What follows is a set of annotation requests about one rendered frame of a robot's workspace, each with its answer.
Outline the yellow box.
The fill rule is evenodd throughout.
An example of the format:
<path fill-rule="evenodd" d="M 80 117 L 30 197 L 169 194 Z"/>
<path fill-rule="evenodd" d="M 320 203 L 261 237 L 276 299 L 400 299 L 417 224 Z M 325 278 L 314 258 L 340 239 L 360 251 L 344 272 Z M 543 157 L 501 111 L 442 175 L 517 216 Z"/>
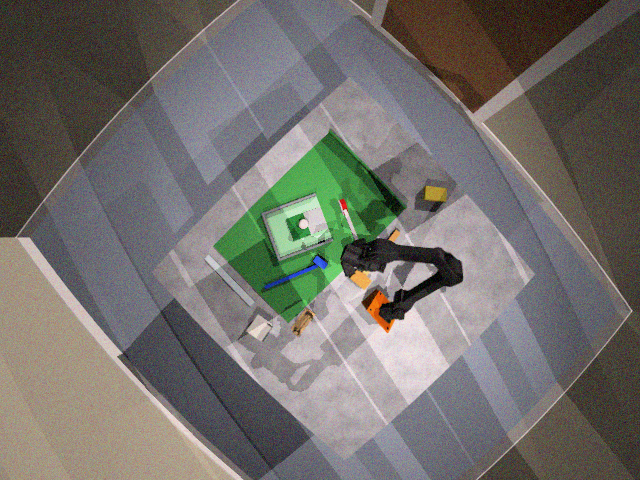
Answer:
<path fill-rule="evenodd" d="M 423 200 L 446 203 L 447 188 L 424 186 Z"/>

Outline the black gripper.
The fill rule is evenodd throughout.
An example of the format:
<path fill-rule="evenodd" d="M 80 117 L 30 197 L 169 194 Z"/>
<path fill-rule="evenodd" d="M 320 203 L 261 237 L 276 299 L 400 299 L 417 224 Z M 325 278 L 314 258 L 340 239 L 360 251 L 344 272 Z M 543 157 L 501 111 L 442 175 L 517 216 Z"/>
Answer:
<path fill-rule="evenodd" d="M 351 264 L 346 263 L 344 261 L 341 261 L 341 266 L 343 268 L 343 271 L 344 271 L 344 274 L 345 274 L 346 277 L 349 277 L 349 276 L 352 276 L 352 275 L 356 274 L 354 267 L 357 267 L 358 271 L 364 270 L 365 272 L 368 272 L 366 269 L 364 269 L 362 264 L 359 264 L 358 266 L 354 266 L 354 265 L 351 265 Z"/>

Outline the green flat mat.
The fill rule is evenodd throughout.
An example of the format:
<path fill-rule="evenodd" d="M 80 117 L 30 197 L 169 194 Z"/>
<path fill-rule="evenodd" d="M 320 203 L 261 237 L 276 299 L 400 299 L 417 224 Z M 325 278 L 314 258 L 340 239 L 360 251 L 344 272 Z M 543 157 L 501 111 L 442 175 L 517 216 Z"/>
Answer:
<path fill-rule="evenodd" d="M 316 193 L 333 241 L 278 261 L 262 213 Z M 288 323 L 342 271 L 354 242 L 338 200 L 344 199 L 358 239 L 374 241 L 404 210 L 329 133 L 221 237 L 214 247 Z M 328 263 L 265 289 L 265 285 Z"/>

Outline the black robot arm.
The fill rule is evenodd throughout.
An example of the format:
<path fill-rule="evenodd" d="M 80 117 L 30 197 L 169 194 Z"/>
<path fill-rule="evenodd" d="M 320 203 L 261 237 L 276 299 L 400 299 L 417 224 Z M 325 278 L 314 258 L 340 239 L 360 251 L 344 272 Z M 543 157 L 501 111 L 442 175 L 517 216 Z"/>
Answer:
<path fill-rule="evenodd" d="M 382 238 L 367 243 L 365 238 L 361 238 L 345 245 L 340 260 L 354 266 L 362 264 L 367 271 L 382 274 L 386 265 L 393 261 L 429 263 L 438 268 L 438 272 L 426 281 L 410 291 L 396 291 L 393 302 L 382 304 L 379 315 L 388 324 L 392 320 L 404 320 L 415 302 L 425 296 L 443 286 L 452 287 L 463 281 L 462 262 L 440 247 L 404 246 Z"/>

